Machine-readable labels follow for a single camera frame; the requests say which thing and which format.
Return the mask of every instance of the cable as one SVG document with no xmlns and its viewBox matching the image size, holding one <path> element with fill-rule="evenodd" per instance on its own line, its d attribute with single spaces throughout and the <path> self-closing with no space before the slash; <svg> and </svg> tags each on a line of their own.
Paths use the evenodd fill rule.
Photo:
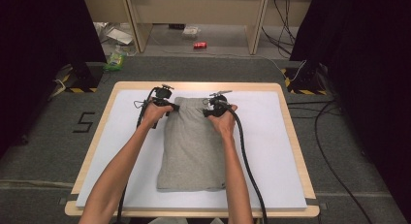
<svg viewBox="0 0 411 224">
<path fill-rule="evenodd" d="M 282 47 L 282 46 L 280 45 L 280 44 L 285 44 L 285 45 L 288 45 L 288 46 L 292 46 L 291 44 L 279 42 L 278 40 L 272 38 L 272 36 L 270 36 L 270 35 L 266 32 L 266 30 L 264 29 L 264 27 L 262 27 L 262 30 L 263 30 L 264 34 L 266 35 L 266 37 L 269 39 L 269 41 L 278 48 L 278 52 L 280 53 L 281 56 L 284 56 L 284 55 L 281 54 L 281 52 L 279 51 L 280 49 L 283 50 L 284 52 L 288 53 L 289 55 L 291 55 L 291 52 L 290 52 L 290 51 L 288 51 L 287 49 L 285 49 L 284 47 Z"/>
<path fill-rule="evenodd" d="M 287 105 L 307 105 L 307 104 L 325 104 L 330 101 L 308 101 L 308 102 L 291 102 L 287 103 Z"/>
<path fill-rule="evenodd" d="M 226 108 L 227 111 L 229 111 L 233 115 L 233 117 L 236 119 L 236 123 L 237 123 L 238 130 L 239 130 L 239 140 L 240 140 L 240 143 L 241 143 L 241 152 L 242 152 L 242 158 L 244 160 L 244 166 L 245 166 L 245 169 L 247 170 L 248 176 L 250 177 L 251 183 L 253 184 L 254 190 L 256 191 L 257 197 L 260 201 L 260 207 L 261 207 L 261 211 L 262 211 L 262 214 L 263 214 L 263 224 L 269 224 L 269 220 L 267 219 L 266 206 L 264 205 L 263 197 L 262 197 L 262 195 L 260 193 L 260 189 L 258 188 L 257 183 L 256 183 L 256 181 L 255 181 L 255 179 L 254 179 L 254 177 L 251 173 L 250 166 L 248 165 L 247 155 L 245 153 L 245 147 L 244 147 L 244 134 L 242 132 L 241 122 L 239 121 L 239 118 L 238 118 L 238 115 L 236 114 L 236 112 L 230 106 L 228 106 L 227 104 L 222 103 L 222 102 L 219 103 L 219 104 L 221 104 L 224 108 Z"/>
<path fill-rule="evenodd" d="M 280 17 L 281 17 L 281 21 L 283 22 L 283 28 L 282 28 L 281 34 L 280 34 L 280 36 L 279 36 L 279 38 L 278 38 L 278 42 L 281 42 L 281 36 L 282 36 L 282 33 L 283 33 L 284 30 L 285 30 L 285 31 L 288 33 L 291 42 L 294 43 L 294 40 L 295 40 L 296 38 L 295 38 L 295 37 L 293 36 L 293 34 L 291 33 L 291 31 L 290 31 L 290 26 L 289 26 L 289 24 L 288 24 L 288 14 L 289 14 L 289 12 L 290 12 L 290 0 L 285 0 L 285 6 L 286 6 L 286 8 L 285 8 L 285 12 L 286 12 L 285 19 L 284 19 L 283 15 L 281 14 L 281 12 L 280 12 L 280 10 L 279 10 L 279 8 L 278 8 L 278 6 L 277 6 L 276 0 L 274 0 L 274 6 L 275 6 L 275 9 L 278 11 L 278 13 L 279 13 L 279 15 L 280 15 Z M 284 56 L 284 55 L 280 52 L 279 49 L 278 49 L 278 52 L 280 53 L 281 56 L 286 57 L 286 56 Z"/>
<path fill-rule="evenodd" d="M 324 160 L 326 161 L 327 166 L 329 167 L 330 171 L 332 172 L 332 174 L 335 176 L 335 178 L 338 180 L 338 182 L 342 185 L 342 187 L 345 189 L 345 191 L 347 191 L 347 193 L 350 195 L 350 197 L 353 199 L 353 201 L 357 204 L 357 206 L 359 207 L 359 209 L 361 210 L 361 212 L 363 213 L 363 215 L 365 216 L 366 220 L 368 223 L 372 224 L 371 219 L 369 218 L 368 214 L 366 214 L 364 208 L 361 206 L 361 204 L 359 203 L 359 201 L 356 199 L 356 197 L 354 197 L 354 195 L 351 193 L 351 191 L 348 189 L 348 187 L 342 182 L 341 178 L 336 174 L 335 170 L 333 169 L 332 165 L 330 164 L 326 154 L 324 153 L 323 147 L 320 144 L 320 140 L 318 138 L 318 118 L 320 117 L 320 115 L 324 112 L 324 110 L 334 101 L 329 101 L 318 113 L 317 117 L 315 118 L 315 123 L 314 123 L 314 132 L 315 132 L 315 140 L 317 142 L 317 145 L 320 149 L 320 152 L 324 158 Z"/>
<path fill-rule="evenodd" d="M 61 92 L 63 92 L 64 90 L 66 90 L 66 86 L 64 85 L 64 83 L 61 80 L 54 80 L 54 82 L 56 82 L 57 84 L 59 83 L 61 85 L 61 87 L 54 92 L 53 94 L 51 94 L 48 99 L 50 100 L 51 98 L 57 96 L 58 94 L 60 94 Z"/>
<path fill-rule="evenodd" d="M 18 180 L 18 179 L 0 179 L 0 187 L 46 187 L 46 188 L 73 188 L 73 183 L 53 182 L 43 180 Z"/>
<path fill-rule="evenodd" d="M 308 108 L 300 108 L 300 107 L 291 107 L 291 108 L 288 108 L 288 109 L 289 109 L 289 110 L 305 110 L 305 111 L 316 111 L 316 112 L 320 112 L 319 110 L 308 109 Z M 343 115 L 343 114 L 340 114 L 340 113 L 331 112 L 331 110 L 335 110 L 335 109 L 338 109 L 338 107 L 329 109 L 329 110 L 327 110 L 327 111 L 324 111 L 323 113 L 328 113 L 328 114 L 332 114 L 332 115 Z"/>
<path fill-rule="evenodd" d="M 147 106 L 150 103 L 151 94 L 155 91 L 155 89 L 156 89 L 156 87 L 152 88 L 150 93 L 147 96 L 147 99 L 145 99 L 142 102 L 142 111 L 140 112 L 139 120 L 137 121 L 137 127 L 136 128 L 139 128 L 140 124 L 142 123 L 142 117 L 144 116 L 145 110 L 147 109 Z M 122 223 L 121 222 L 121 214 L 122 214 L 122 211 L 123 211 L 123 204 L 124 204 L 124 198 L 126 196 L 126 190 L 127 190 L 127 185 L 124 187 L 123 194 L 121 195 L 120 202 L 118 203 L 117 218 L 116 218 L 116 221 L 114 222 L 114 224 L 121 224 Z"/>
</svg>

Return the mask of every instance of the white paper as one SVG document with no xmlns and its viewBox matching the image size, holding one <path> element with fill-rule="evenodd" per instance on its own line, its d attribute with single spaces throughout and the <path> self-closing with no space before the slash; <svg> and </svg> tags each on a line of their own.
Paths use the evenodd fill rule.
<svg viewBox="0 0 411 224">
<path fill-rule="evenodd" d="M 173 91 L 175 97 L 209 98 L 215 91 Z M 95 181 L 118 150 L 134 133 L 140 110 L 134 101 L 142 101 L 149 90 L 120 91 L 111 109 L 101 140 L 97 145 L 77 207 L 84 207 Z M 285 129 L 276 92 L 234 91 L 225 94 L 228 101 L 238 105 L 236 111 L 243 128 L 245 149 L 253 177 L 267 210 L 277 208 L 306 208 L 300 177 Z M 150 130 L 127 186 L 125 208 L 227 209 L 226 192 L 160 192 L 157 176 L 163 157 L 164 116 L 157 128 Z M 247 180 L 252 208 L 260 208 L 255 190 L 245 170 L 236 127 L 237 153 Z"/>
</svg>

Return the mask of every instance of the wrist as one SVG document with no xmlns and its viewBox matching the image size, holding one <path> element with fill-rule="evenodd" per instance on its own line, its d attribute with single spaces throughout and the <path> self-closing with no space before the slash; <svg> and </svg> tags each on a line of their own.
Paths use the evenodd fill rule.
<svg viewBox="0 0 411 224">
<path fill-rule="evenodd" d="M 140 123 L 139 128 L 149 130 L 153 126 L 154 126 L 154 123 L 151 123 L 151 121 L 147 121 L 143 119 L 142 122 Z"/>
</svg>

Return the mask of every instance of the person's left hand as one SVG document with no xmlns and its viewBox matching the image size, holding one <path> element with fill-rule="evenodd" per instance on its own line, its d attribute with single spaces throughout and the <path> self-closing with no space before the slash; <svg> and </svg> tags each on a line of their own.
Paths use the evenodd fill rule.
<svg viewBox="0 0 411 224">
<path fill-rule="evenodd" d="M 163 107 L 158 107 L 154 105 L 152 102 L 150 102 L 145 109 L 144 116 L 142 119 L 142 123 L 147 123 L 150 127 L 154 126 L 155 123 L 158 122 L 158 120 L 163 117 L 164 113 L 166 112 L 172 112 L 173 107 L 172 106 L 163 106 Z"/>
</svg>

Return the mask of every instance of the table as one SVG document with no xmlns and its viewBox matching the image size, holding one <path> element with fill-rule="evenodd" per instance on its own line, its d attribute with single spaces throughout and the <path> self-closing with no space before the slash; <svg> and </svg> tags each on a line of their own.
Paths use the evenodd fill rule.
<svg viewBox="0 0 411 224">
<path fill-rule="evenodd" d="M 154 86 L 161 84 L 160 81 L 124 81 L 118 82 L 114 87 L 109 101 L 107 103 L 106 109 L 103 113 L 99 126 L 96 130 L 93 141 L 90 148 L 85 156 L 83 165 L 80 169 L 78 179 L 72 190 L 73 195 L 77 195 L 84 183 L 87 171 L 90 168 L 91 160 L 96 151 L 97 143 L 99 142 L 105 123 L 108 120 L 108 116 L 111 111 L 111 107 L 115 100 L 117 93 L 121 90 L 130 89 L 141 89 L 147 90 Z M 313 191 L 311 181 L 308 175 L 308 171 L 305 167 L 305 163 L 300 151 L 300 145 L 297 139 L 296 132 L 291 120 L 291 116 L 288 112 L 287 105 L 285 103 L 285 98 L 282 93 L 281 87 L 276 83 L 246 83 L 246 82 L 167 82 L 168 85 L 174 87 L 177 90 L 221 90 L 221 89 L 233 89 L 234 91 L 276 91 L 280 100 L 280 108 L 284 118 L 284 123 L 286 126 L 287 135 L 290 140 L 292 151 L 294 154 L 294 159 L 296 161 L 296 167 L 298 174 L 300 176 L 300 181 L 302 185 L 303 195 L 309 200 L 315 200 L 315 193 Z M 308 206 L 305 209 L 299 210 L 276 210 L 268 211 L 268 217 L 314 217 L 319 213 L 319 207 L 317 205 L 311 205 L 307 203 Z M 66 205 L 65 211 L 68 215 L 81 215 L 82 208 L 76 207 L 76 201 L 69 201 Z M 253 211 L 255 217 L 261 217 L 262 214 L 259 211 Z M 123 212 L 123 216 L 186 216 L 186 217 L 225 217 L 228 216 L 227 211 L 197 211 L 197 210 L 185 210 L 185 211 L 170 211 L 170 210 L 146 210 L 146 209 L 128 209 Z"/>
</svg>

